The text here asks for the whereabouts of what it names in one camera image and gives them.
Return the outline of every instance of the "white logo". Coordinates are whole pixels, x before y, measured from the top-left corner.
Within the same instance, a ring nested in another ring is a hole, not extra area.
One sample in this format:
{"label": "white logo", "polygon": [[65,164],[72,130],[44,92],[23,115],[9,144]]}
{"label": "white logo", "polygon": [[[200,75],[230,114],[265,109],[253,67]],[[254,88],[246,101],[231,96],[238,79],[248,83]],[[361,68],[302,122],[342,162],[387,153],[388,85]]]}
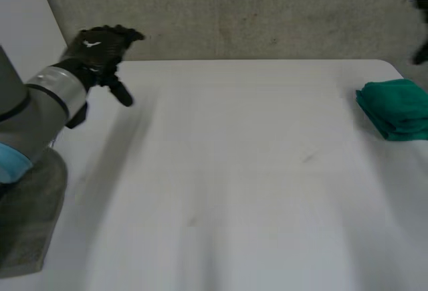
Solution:
{"label": "white logo", "polygon": [[100,42],[90,43],[90,42],[87,42],[86,40],[84,40],[84,41],[83,41],[83,44],[84,44],[86,47],[91,48],[91,47],[92,47],[92,46],[94,46],[94,45],[99,45],[99,44],[100,44]]}

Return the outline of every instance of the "concrete wall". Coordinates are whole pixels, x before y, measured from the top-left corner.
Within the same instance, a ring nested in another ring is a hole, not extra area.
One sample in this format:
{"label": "concrete wall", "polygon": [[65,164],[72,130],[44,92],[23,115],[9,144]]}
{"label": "concrete wall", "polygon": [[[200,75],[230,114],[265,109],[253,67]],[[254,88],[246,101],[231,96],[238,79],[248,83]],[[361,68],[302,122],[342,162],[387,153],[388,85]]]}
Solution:
{"label": "concrete wall", "polygon": [[406,0],[48,1],[66,41],[96,25],[143,31],[128,60],[378,58],[428,76],[408,64],[426,31]]}

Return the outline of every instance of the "folded green cloth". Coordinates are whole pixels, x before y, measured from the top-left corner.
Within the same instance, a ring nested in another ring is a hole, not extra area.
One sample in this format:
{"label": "folded green cloth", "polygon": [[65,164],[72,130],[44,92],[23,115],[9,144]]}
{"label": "folded green cloth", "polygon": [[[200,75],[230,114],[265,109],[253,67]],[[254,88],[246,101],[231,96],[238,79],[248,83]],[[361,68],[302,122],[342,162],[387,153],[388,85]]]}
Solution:
{"label": "folded green cloth", "polygon": [[428,139],[428,94],[414,82],[369,82],[356,101],[385,139]]}

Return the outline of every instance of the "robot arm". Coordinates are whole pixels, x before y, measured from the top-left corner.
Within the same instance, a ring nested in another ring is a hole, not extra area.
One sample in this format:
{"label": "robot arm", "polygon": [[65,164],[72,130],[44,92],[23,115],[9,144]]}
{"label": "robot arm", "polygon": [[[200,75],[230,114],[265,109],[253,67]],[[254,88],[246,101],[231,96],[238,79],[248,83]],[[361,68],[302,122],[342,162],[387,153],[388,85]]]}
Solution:
{"label": "robot arm", "polygon": [[26,84],[0,47],[0,183],[18,181],[64,126],[85,121],[91,87],[108,86],[119,102],[132,105],[115,73],[131,43],[143,39],[119,25],[83,30],[59,63]]}

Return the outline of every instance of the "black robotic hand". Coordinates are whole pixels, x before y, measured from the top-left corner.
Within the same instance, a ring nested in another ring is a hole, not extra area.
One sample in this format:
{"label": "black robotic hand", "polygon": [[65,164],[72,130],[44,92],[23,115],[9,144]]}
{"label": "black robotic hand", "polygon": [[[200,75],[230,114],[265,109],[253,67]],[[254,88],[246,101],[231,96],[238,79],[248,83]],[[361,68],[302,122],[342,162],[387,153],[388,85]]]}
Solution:
{"label": "black robotic hand", "polygon": [[[121,25],[81,30],[62,55],[61,62],[54,66],[73,73],[86,91],[96,85],[109,87],[118,101],[129,107],[134,100],[116,76],[117,65],[132,42],[143,39],[143,34]],[[86,103],[67,127],[74,128],[85,121],[87,110]]]}
{"label": "black robotic hand", "polygon": [[[428,24],[428,0],[412,0],[415,8],[419,9],[423,14],[423,19]],[[428,41],[426,41],[416,52],[412,58],[415,65],[423,64],[428,61]]]}

